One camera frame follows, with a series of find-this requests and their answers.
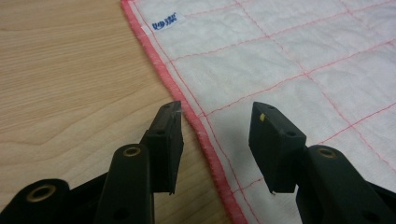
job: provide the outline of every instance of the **white quilted fabric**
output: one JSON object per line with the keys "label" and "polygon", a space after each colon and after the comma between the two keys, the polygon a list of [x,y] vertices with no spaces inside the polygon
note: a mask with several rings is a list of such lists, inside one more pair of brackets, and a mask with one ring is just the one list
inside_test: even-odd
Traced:
{"label": "white quilted fabric", "polygon": [[182,101],[236,223],[299,223],[248,147],[252,103],[277,107],[396,191],[396,1],[123,0],[164,84]]}

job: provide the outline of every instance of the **yellow mark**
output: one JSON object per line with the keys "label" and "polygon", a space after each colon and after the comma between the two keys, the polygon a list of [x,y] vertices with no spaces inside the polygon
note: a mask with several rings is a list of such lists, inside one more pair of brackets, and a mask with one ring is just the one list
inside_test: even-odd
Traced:
{"label": "yellow mark", "polygon": [[265,115],[264,115],[264,114],[261,114],[261,115],[260,115],[260,120],[261,120],[262,122],[264,122],[264,120],[265,120]]}

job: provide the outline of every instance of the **fabric label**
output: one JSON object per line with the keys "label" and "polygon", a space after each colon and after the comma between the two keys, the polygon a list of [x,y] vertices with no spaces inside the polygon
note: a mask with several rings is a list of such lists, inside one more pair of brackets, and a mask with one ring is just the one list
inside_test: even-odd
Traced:
{"label": "fabric label", "polygon": [[151,24],[151,28],[154,32],[158,32],[164,29],[167,29],[169,27],[172,27],[175,25],[178,21],[184,20],[184,17],[176,12],[173,14],[169,15],[162,21],[157,21]]}

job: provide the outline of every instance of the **red stitching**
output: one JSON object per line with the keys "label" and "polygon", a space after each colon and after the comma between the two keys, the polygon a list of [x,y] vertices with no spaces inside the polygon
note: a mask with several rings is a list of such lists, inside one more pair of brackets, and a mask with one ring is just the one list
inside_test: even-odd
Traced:
{"label": "red stitching", "polygon": [[[396,0],[390,0],[388,2],[383,2],[383,3],[379,3],[379,4],[373,4],[373,5],[370,5],[368,7],[351,10],[351,12],[358,12],[358,11],[367,10],[367,9],[369,9],[371,7],[378,7],[378,6],[385,5],[385,4],[394,2],[394,1],[396,1]],[[295,30],[295,29],[298,29],[298,28],[301,28],[301,27],[305,27],[307,25],[312,25],[312,24],[315,24],[315,23],[318,23],[318,22],[321,22],[321,21],[328,21],[330,19],[334,19],[334,18],[340,17],[342,15],[346,15],[346,14],[348,14],[347,11],[346,12],[337,13],[337,14],[334,14],[334,15],[329,16],[329,17],[320,18],[320,19],[317,19],[317,20],[314,20],[314,21],[310,21],[310,22],[307,22],[307,23],[304,23],[304,24],[296,25],[296,26],[293,26],[293,27],[290,27],[290,28],[287,28],[287,29],[284,29],[284,30],[281,30],[281,31],[277,31],[277,32],[274,32],[274,33],[272,33],[270,35],[263,35],[263,36],[259,36],[259,37],[256,37],[256,38],[244,40],[244,41],[241,41],[241,42],[238,42],[238,43],[235,43],[235,44],[224,46],[224,47],[221,47],[219,49],[213,49],[213,50],[210,50],[210,51],[207,51],[207,52],[192,53],[192,54],[187,54],[187,55],[184,55],[184,56],[179,56],[179,57],[176,57],[175,59],[172,59],[170,61],[174,62],[174,61],[177,61],[177,60],[180,60],[180,59],[184,59],[184,58],[188,58],[188,57],[191,57],[191,56],[199,56],[199,55],[206,55],[206,54],[219,52],[219,51],[222,51],[224,49],[231,48],[231,47],[239,46],[239,45],[242,45],[242,44],[246,44],[246,43],[249,43],[249,42],[253,42],[253,41],[257,41],[257,40],[261,40],[261,39],[265,39],[265,38],[270,38],[270,37],[273,37],[275,35],[280,35],[280,34],[289,32],[291,30]]]}
{"label": "red stitching", "polygon": [[[210,130],[212,131],[213,136],[215,137],[215,141],[216,141],[216,143],[218,144],[218,147],[219,147],[220,151],[223,153],[224,157],[227,159],[227,162],[228,162],[228,164],[229,164],[229,166],[230,166],[230,168],[231,168],[231,171],[233,172],[233,177],[234,177],[235,180],[236,180],[236,184],[238,185],[238,188],[241,189],[241,188],[242,188],[242,187],[241,187],[241,184],[239,183],[238,178],[236,178],[236,173],[235,173],[233,167],[231,166],[231,161],[230,161],[230,159],[228,158],[227,154],[226,154],[226,153],[224,152],[224,150],[222,149],[222,147],[221,147],[221,145],[220,145],[220,143],[219,143],[219,140],[218,140],[218,138],[216,137],[215,132],[214,132],[214,130],[213,130],[213,128],[212,128],[212,124],[211,124],[210,121],[209,121],[209,118],[208,118],[208,117],[205,117],[205,118],[206,118],[207,124],[209,124],[209,128],[210,128]],[[248,199],[246,198],[245,193],[244,193],[243,191],[241,191],[241,193],[242,193],[242,197],[244,198],[245,202],[247,203],[247,206],[248,206],[249,209],[250,209],[250,212],[251,212],[252,215],[256,218],[256,221],[260,223],[259,219],[257,218],[256,214],[255,214],[254,211],[253,211],[253,208],[251,207],[250,203],[248,202]]]}
{"label": "red stitching", "polygon": [[[328,139],[326,139],[326,140],[324,140],[324,141],[321,141],[321,142],[319,142],[319,143],[316,143],[316,145],[320,145],[320,144],[323,144],[323,143],[325,143],[325,142],[331,140],[331,139],[334,138],[336,135],[338,135],[338,134],[344,132],[345,130],[351,128],[352,126],[354,126],[354,125],[356,125],[356,124],[358,124],[358,123],[360,123],[360,122],[362,122],[362,121],[364,121],[364,120],[366,120],[366,119],[368,119],[368,118],[370,118],[370,117],[372,117],[372,116],[374,116],[374,115],[376,115],[376,114],[379,114],[379,113],[381,113],[381,112],[383,112],[383,111],[386,111],[386,110],[390,109],[391,107],[393,107],[394,105],[396,105],[396,102],[393,103],[393,104],[391,104],[391,105],[388,105],[387,107],[382,108],[382,109],[380,109],[380,110],[378,110],[378,111],[376,111],[376,112],[374,112],[374,113],[372,113],[372,114],[370,114],[370,115],[368,115],[368,116],[366,116],[366,117],[364,117],[364,118],[362,118],[362,119],[360,119],[360,120],[358,120],[358,121],[356,121],[356,122],[353,123],[352,125],[349,125],[349,126],[346,127],[345,129],[339,131],[338,133],[334,134],[333,136],[329,137]],[[255,183],[260,182],[260,181],[262,181],[262,180],[264,180],[264,178],[257,179],[257,180],[255,180],[255,181],[251,182],[251,183],[250,183],[249,185],[247,185],[246,187],[243,187],[242,189],[248,189],[248,188],[250,188],[252,185],[254,185]]]}
{"label": "red stitching", "polygon": [[[243,1],[241,3],[247,3],[247,2],[251,2],[251,1],[253,1],[253,0]],[[234,3],[234,4],[230,4],[228,6],[225,6],[225,7],[218,7],[218,8],[210,9],[210,10],[207,10],[207,11],[194,12],[194,13],[191,13],[189,15],[185,15],[185,17],[192,17],[192,16],[197,16],[197,15],[201,15],[201,14],[211,13],[211,12],[215,12],[215,11],[221,11],[221,10],[227,9],[229,7],[235,7],[235,6],[238,6],[238,5],[239,5],[238,3]]]}
{"label": "red stitching", "polygon": [[319,66],[319,67],[317,67],[317,68],[312,69],[312,70],[309,71],[309,72],[302,73],[302,74],[299,74],[299,75],[294,76],[294,77],[288,77],[288,78],[286,78],[286,79],[283,79],[282,81],[276,83],[274,86],[272,86],[272,87],[270,87],[270,88],[267,88],[267,89],[261,90],[261,91],[255,91],[255,92],[253,92],[253,93],[251,93],[251,94],[249,94],[249,95],[246,95],[246,96],[243,96],[243,97],[239,98],[238,100],[236,100],[236,101],[234,101],[234,102],[232,102],[232,103],[230,103],[230,104],[228,104],[228,105],[225,105],[225,106],[222,106],[222,107],[220,107],[220,108],[218,108],[218,109],[212,110],[212,111],[208,112],[208,113],[206,114],[206,116],[209,116],[209,115],[211,115],[211,114],[213,114],[213,113],[215,113],[215,112],[218,112],[218,111],[220,111],[220,110],[222,110],[222,109],[224,109],[224,108],[226,108],[226,107],[230,107],[231,105],[234,105],[234,104],[236,104],[236,103],[238,103],[238,102],[240,102],[240,101],[242,101],[242,100],[244,100],[244,99],[246,99],[246,98],[248,98],[248,97],[257,95],[257,94],[262,93],[262,92],[265,92],[265,91],[271,91],[271,90],[273,90],[274,88],[280,86],[281,84],[283,84],[283,83],[285,83],[285,82],[288,82],[288,81],[290,81],[290,80],[293,80],[293,79],[295,79],[295,78],[297,78],[297,77],[309,76],[311,73],[313,73],[313,72],[315,72],[315,71],[318,71],[319,69],[322,69],[322,68],[331,66],[331,65],[333,65],[333,64],[335,64],[335,63],[339,63],[339,62],[341,62],[341,61],[344,61],[344,60],[347,60],[347,59],[349,59],[349,58],[352,58],[352,57],[354,57],[354,56],[356,56],[356,55],[358,55],[358,54],[361,54],[361,53],[364,53],[364,52],[367,52],[367,51],[371,51],[371,50],[376,49],[376,48],[379,48],[379,47],[381,47],[381,46],[384,46],[384,45],[387,45],[387,44],[391,44],[391,42],[394,41],[394,40],[395,40],[395,39],[390,40],[390,41],[387,41],[387,42],[384,42],[384,43],[381,43],[381,44],[378,44],[378,45],[375,45],[375,46],[370,47],[370,48],[365,49],[365,50],[358,51],[358,52],[356,52],[356,53],[353,53],[353,54],[351,54],[351,55],[349,55],[349,56],[346,56],[345,58],[336,60],[336,61],[334,61],[334,62],[326,63],[326,64],[324,64],[324,65],[322,65],[322,66]]}
{"label": "red stitching", "polygon": [[[140,17],[142,18],[142,20],[143,20],[143,22],[147,25],[147,23],[146,23],[146,21],[144,20],[144,18],[142,17],[142,15],[141,15],[141,13],[140,13],[140,11],[139,11],[139,9],[138,9],[138,7],[137,7],[137,5],[133,2],[133,4],[134,4],[134,7],[136,8],[136,10],[137,10],[137,12],[140,14]],[[161,47],[161,45],[159,44],[159,42],[158,42],[158,40],[156,39],[156,37],[155,37],[155,34],[154,33],[152,33],[153,34],[153,36],[154,36],[154,38],[155,38],[155,40],[156,40],[156,42],[157,42],[157,44],[159,45],[159,47],[160,47],[160,49],[163,51],[163,54],[168,58],[168,60],[169,60],[169,57],[167,56],[167,54],[166,54],[166,52],[163,50],[163,48]],[[208,120],[208,118],[206,118],[206,120],[207,120],[207,122],[208,122],[208,124],[209,124],[209,126],[210,126],[210,128],[212,129],[212,127],[211,127],[211,125],[210,125],[210,122],[209,122],[209,120]],[[213,132],[213,129],[212,129],[212,133],[213,133],[213,135],[215,136],[215,139],[217,140],[217,137],[216,137],[216,135],[215,135],[215,133]],[[228,159],[228,157],[227,157],[227,155],[224,153],[224,151],[221,149],[221,151],[223,152],[223,154],[224,154],[224,156],[227,158],[227,160],[229,161],[229,159]],[[238,179],[236,178],[236,175],[235,175],[235,173],[234,173],[234,171],[233,171],[233,174],[234,174],[234,177],[235,177],[235,180],[236,180],[236,182],[238,183],[238,185],[239,185],[239,181],[238,181]],[[242,213],[242,211],[241,211],[241,209],[240,209],[240,205],[238,204],[237,205],[238,207],[237,207],[237,212],[239,212],[240,214],[241,214],[241,217],[243,217],[243,220],[241,220],[241,219],[237,219],[233,214],[231,214],[231,217],[233,217],[235,220],[239,220],[239,221],[242,221],[242,222],[246,222],[246,218],[245,218],[245,216],[244,216],[244,214]]]}
{"label": "red stitching", "polygon": [[[347,14],[349,14],[352,18],[354,18],[355,20],[357,20],[358,22],[360,22],[363,26],[366,27],[367,30],[369,30],[369,31],[372,31],[372,30],[373,30],[373,29],[370,28],[361,18],[357,17],[357,16],[349,9],[349,7],[347,6],[347,4],[346,4],[344,1],[342,1],[342,0],[338,0],[338,1],[344,6],[344,8],[346,9]],[[377,35],[382,36],[378,31],[374,30],[374,32],[375,32]]]}
{"label": "red stitching", "polygon": [[323,143],[325,143],[325,142],[327,142],[327,141],[333,139],[335,136],[337,136],[337,135],[340,134],[340,133],[343,133],[344,131],[346,131],[347,129],[351,128],[352,126],[355,126],[356,124],[358,124],[358,123],[360,123],[360,122],[362,122],[362,121],[364,121],[364,120],[366,120],[366,119],[368,119],[368,118],[370,118],[370,117],[372,117],[372,116],[374,116],[374,115],[376,115],[376,114],[379,114],[379,113],[381,113],[381,112],[383,112],[383,111],[386,111],[386,110],[390,109],[391,107],[393,107],[394,105],[396,105],[396,102],[393,103],[393,104],[391,104],[391,105],[388,105],[388,106],[385,107],[385,108],[382,108],[382,109],[380,109],[380,110],[374,112],[373,114],[370,114],[370,115],[368,115],[368,116],[366,116],[366,117],[364,117],[364,118],[362,118],[362,119],[359,119],[358,121],[354,122],[353,124],[347,126],[345,129],[343,129],[343,130],[341,130],[341,131],[335,133],[334,135],[330,136],[329,138],[327,138],[327,139],[325,139],[325,140],[323,140],[323,141],[317,143],[317,145],[323,144]]}
{"label": "red stitching", "polygon": [[347,124],[348,126],[350,126],[351,128],[353,128],[353,130],[358,133],[359,137],[361,138],[361,140],[363,140],[364,144],[369,147],[374,153],[375,155],[384,163],[386,163],[390,169],[393,170],[393,172],[396,174],[396,169],[393,168],[388,161],[385,161],[385,159],[377,152],[375,151],[375,149],[373,148],[373,146],[367,141],[367,139],[365,139],[365,137],[363,136],[363,134],[361,134],[361,132],[359,132],[355,126],[353,124],[351,124],[349,122],[349,120],[347,120],[344,115],[341,113],[341,111],[338,109],[338,107],[335,105],[335,103],[330,99],[330,97],[322,90],[321,85],[319,83],[317,83],[312,77],[308,76],[308,78],[313,81],[315,84],[317,84],[320,87],[320,91],[322,93],[322,95],[326,98],[326,100],[329,102],[329,104],[332,105],[332,108],[334,108],[334,110],[337,112],[338,116],[340,116]]}
{"label": "red stitching", "polygon": [[190,95],[192,96],[192,98],[194,99],[195,103],[199,106],[199,108],[201,109],[201,111],[205,114],[204,110],[202,109],[201,105],[199,104],[198,100],[196,99],[196,97],[194,96],[194,94],[192,94],[192,91],[190,90],[189,86],[186,84],[186,82],[184,81],[184,79],[181,77],[180,73],[177,71],[175,65],[172,63],[172,61],[170,61],[169,56],[166,54],[166,51],[163,49],[162,45],[160,45],[160,43],[158,42],[158,39],[156,37],[156,35],[154,34],[154,32],[152,32],[150,26],[147,24],[146,20],[143,18],[142,13],[140,12],[139,8],[137,7],[137,5],[134,3],[134,7],[136,8],[137,12],[140,14],[140,17],[142,18],[142,21],[146,24],[146,26],[150,29],[152,36],[155,39],[155,42],[157,43],[158,47],[161,49],[161,51],[163,52],[163,54],[165,55],[165,57],[168,59],[168,61],[171,63],[171,65],[174,67],[175,72],[177,73],[177,76],[180,78],[181,82],[184,84],[184,86],[187,88],[187,90],[189,91]]}
{"label": "red stitching", "polygon": [[[240,7],[240,8],[242,8],[242,10],[245,12],[245,14],[250,18],[250,20],[254,23],[254,24],[256,24],[256,26],[262,31],[262,33],[264,34],[264,35],[267,35],[265,32],[264,32],[264,30],[260,27],[260,25],[256,22],[256,21],[254,21],[253,20],[253,18],[251,18],[251,16],[247,13],[247,11],[245,10],[245,8],[237,1],[237,0],[234,0],[236,3],[237,3],[237,5]],[[241,190],[241,193],[242,193],[242,195],[243,195],[243,197],[244,197],[244,199],[245,199],[245,192],[243,191],[243,190]],[[251,207],[251,204],[247,201],[247,200],[245,200],[246,202],[247,202],[247,206],[248,206],[248,208],[250,209],[250,212],[251,212],[251,214],[256,218],[256,221],[258,222],[258,223],[260,223],[260,221],[259,221],[259,218],[257,217],[257,215],[256,215],[256,213],[254,212],[254,210],[253,210],[253,208]]]}
{"label": "red stitching", "polygon": [[[140,10],[138,9],[137,5],[134,5],[134,6],[135,6],[136,10],[138,11],[138,13],[139,13],[140,15],[142,15],[141,12],[140,12]],[[148,24],[147,24],[147,22],[144,20],[144,18],[143,18],[142,16],[141,16],[141,18],[142,18],[143,22],[147,25],[147,27],[149,27]],[[156,35],[154,34],[154,32],[152,32],[152,34],[153,34],[153,37],[154,37],[155,41],[157,42],[157,45],[160,47],[161,51],[163,52],[163,54],[168,58],[168,60],[170,60],[169,56],[166,54],[166,52],[163,50],[162,46],[161,46],[160,43],[158,42],[158,40],[157,40]],[[231,165],[231,161],[230,161],[230,159],[228,158],[227,154],[224,152],[224,150],[221,148],[221,146],[220,146],[220,144],[219,144],[219,141],[218,141],[218,138],[216,137],[215,132],[213,131],[213,128],[212,128],[212,125],[211,125],[211,123],[210,123],[210,121],[209,121],[209,118],[205,115],[205,111],[202,109],[202,107],[200,106],[200,104],[199,104],[198,101],[196,100],[195,96],[194,96],[194,95],[192,94],[192,92],[190,91],[190,88],[187,86],[187,84],[185,83],[185,81],[184,81],[183,78],[181,77],[180,73],[177,71],[177,68],[175,67],[175,65],[174,65],[172,62],[171,62],[171,64],[172,64],[172,66],[174,67],[174,69],[175,69],[175,71],[176,71],[178,77],[180,78],[180,80],[182,81],[182,83],[186,86],[187,90],[190,92],[191,96],[192,96],[193,99],[195,100],[195,103],[198,104],[198,106],[200,107],[202,113],[204,114],[204,117],[205,117],[207,123],[209,124],[210,130],[211,130],[212,133],[213,133],[213,136],[214,136],[214,138],[215,138],[215,140],[216,140],[216,143],[218,144],[219,149],[220,149],[220,151],[223,153],[224,157],[227,159],[227,161],[228,161],[228,163],[229,163],[229,166],[230,166],[230,168],[231,168],[231,170],[232,170],[232,172],[233,172],[233,176],[234,176],[234,178],[235,178],[235,180],[236,180],[236,183],[237,183],[238,187],[241,188],[241,185],[240,185],[240,183],[239,183],[239,180],[238,180],[238,178],[236,177],[236,173],[235,173],[235,171],[234,171],[234,169],[233,169],[233,167],[232,167],[232,165]],[[250,209],[251,209],[251,205],[248,203],[248,200],[247,200],[245,194],[242,193],[242,195],[243,195],[243,197],[244,197],[245,202],[247,203],[247,205],[248,205],[248,206],[250,207]]]}
{"label": "red stitching", "polygon": [[241,188],[241,189],[236,189],[236,190],[233,191],[233,194],[235,194],[235,193],[236,193],[237,191],[239,191],[239,190],[248,189],[248,188],[250,188],[252,185],[254,185],[254,184],[256,184],[256,183],[258,183],[258,182],[260,182],[260,181],[262,181],[262,180],[264,180],[264,178],[257,179],[257,180],[255,180],[255,181],[251,182],[251,183],[250,183],[249,185],[247,185],[246,187],[243,187],[243,188]]}
{"label": "red stitching", "polygon": [[294,61],[295,63],[297,63],[298,66],[299,66],[299,67],[301,68],[301,70],[303,71],[303,74],[305,74],[305,70],[304,70],[303,66],[301,65],[301,63],[300,63],[298,60],[293,59],[293,57],[283,48],[283,46],[282,46],[279,42],[275,41],[274,39],[271,38],[270,35],[268,35],[267,33],[265,33],[265,31],[260,27],[260,25],[259,25],[255,20],[253,20],[253,18],[247,13],[247,11],[245,10],[245,8],[244,8],[241,4],[238,4],[238,5],[242,8],[242,10],[244,10],[245,14],[250,18],[250,20],[262,31],[262,33],[264,34],[264,36],[268,36],[268,38],[269,38],[270,40],[272,40],[278,47],[280,47],[280,48],[282,49],[283,53],[286,54],[292,61]]}

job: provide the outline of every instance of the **fabric edge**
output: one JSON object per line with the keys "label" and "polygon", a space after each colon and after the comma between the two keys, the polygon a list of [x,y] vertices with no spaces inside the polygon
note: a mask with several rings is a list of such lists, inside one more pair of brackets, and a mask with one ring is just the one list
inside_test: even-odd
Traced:
{"label": "fabric edge", "polygon": [[149,37],[141,28],[141,25],[135,14],[133,13],[132,9],[130,8],[128,2],[130,2],[130,0],[121,0],[121,5],[124,9],[124,13],[128,19],[131,29],[134,31],[135,35],[141,42],[143,48],[145,49],[147,55],[153,63],[155,70],[159,74],[163,84],[171,92],[171,95],[174,99],[180,100],[182,102],[182,107],[187,117],[187,120],[197,132],[199,142],[203,148],[207,160],[209,161],[209,167],[212,177],[218,189],[220,198],[226,208],[228,216],[232,219],[234,223],[248,223],[245,215],[242,212],[242,209],[236,202],[235,197],[233,196],[233,192],[231,191],[230,185],[226,179],[220,160],[215,152],[215,149],[210,143],[209,136],[206,132],[204,124],[195,115],[183,92],[180,90],[176,82],[172,79],[168,69],[166,68],[166,65],[161,60],[161,57],[156,49],[152,46]]}

